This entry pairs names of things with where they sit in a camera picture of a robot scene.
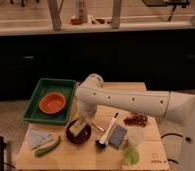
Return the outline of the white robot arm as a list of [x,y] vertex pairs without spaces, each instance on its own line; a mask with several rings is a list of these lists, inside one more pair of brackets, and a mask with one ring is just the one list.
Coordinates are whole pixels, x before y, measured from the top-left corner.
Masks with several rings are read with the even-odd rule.
[[195,171],[195,94],[104,88],[98,74],[90,74],[76,89],[80,114],[91,117],[98,105],[163,117],[184,126],[177,171]]

